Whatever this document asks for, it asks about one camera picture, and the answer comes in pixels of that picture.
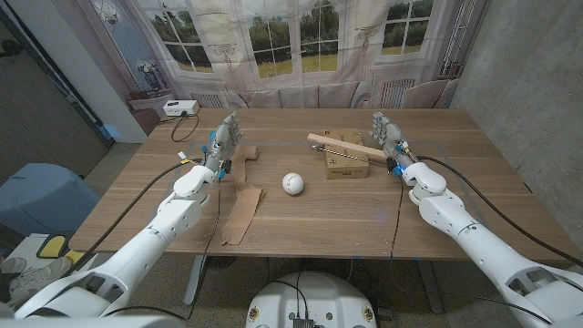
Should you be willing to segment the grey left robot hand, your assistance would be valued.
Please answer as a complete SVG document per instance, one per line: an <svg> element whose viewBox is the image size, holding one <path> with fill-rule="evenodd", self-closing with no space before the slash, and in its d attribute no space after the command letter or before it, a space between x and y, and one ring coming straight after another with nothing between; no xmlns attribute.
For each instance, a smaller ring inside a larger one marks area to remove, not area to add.
<svg viewBox="0 0 583 328"><path fill-rule="evenodd" d="M237 112L233 111L210 134L209 148L204 166L215 175L220 173L222 164L230 160L242 138Z"/></svg>

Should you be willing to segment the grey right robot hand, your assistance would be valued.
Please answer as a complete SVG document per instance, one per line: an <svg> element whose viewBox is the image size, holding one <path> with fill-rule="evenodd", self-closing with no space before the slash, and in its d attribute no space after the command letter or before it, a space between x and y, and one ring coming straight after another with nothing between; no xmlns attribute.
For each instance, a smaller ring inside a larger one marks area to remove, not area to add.
<svg viewBox="0 0 583 328"><path fill-rule="evenodd" d="M406 168L417 162L401 130L383 113L373 114L373 131L370 136L382 147L387 157L387 168L395 176L401 177Z"/></svg>

